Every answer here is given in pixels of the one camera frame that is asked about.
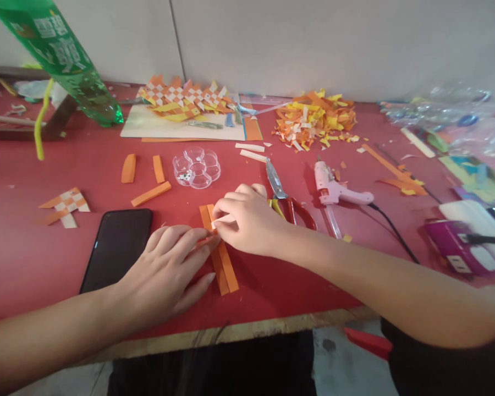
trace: fingernail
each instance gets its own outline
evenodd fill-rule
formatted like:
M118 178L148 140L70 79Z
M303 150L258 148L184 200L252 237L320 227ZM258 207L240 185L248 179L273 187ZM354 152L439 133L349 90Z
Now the fingernail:
M214 279L215 279L215 276L216 276L216 272L211 272L209 275L207 275L207 283L210 284Z

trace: bottle label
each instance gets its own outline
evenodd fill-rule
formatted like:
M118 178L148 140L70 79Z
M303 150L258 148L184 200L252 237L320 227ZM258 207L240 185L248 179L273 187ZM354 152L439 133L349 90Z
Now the bottle label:
M0 19L48 73L76 75L94 67L55 5L31 13L0 8Z

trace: flower-shaped plastic box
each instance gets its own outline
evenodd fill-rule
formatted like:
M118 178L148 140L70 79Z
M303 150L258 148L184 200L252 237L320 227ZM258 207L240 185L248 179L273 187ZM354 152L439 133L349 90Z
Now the flower-shaped plastic box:
M172 160L179 184L201 190L220 177L220 164L214 151L201 147L187 148Z

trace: black pants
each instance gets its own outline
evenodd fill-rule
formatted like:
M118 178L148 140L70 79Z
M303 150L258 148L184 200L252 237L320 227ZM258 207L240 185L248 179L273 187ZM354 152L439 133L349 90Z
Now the black pants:
M311 331L114 362L108 396L315 396Z

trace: wooden table edge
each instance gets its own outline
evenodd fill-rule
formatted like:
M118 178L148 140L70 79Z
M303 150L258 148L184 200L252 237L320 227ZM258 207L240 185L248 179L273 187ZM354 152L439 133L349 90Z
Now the wooden table edge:
M114 359L136 358L139 356L172 352L195 347L206 347L215 341L217 344L244 341L247 339L288 334L317 327L341 326L355 320L369 320L378 315L366 306L336 309L325 312L306 313L304 315L275 318L258 322L215 327L201 331L192 331L163 335L156 338L125 341L113 345L91 356L76 366L105 362Z

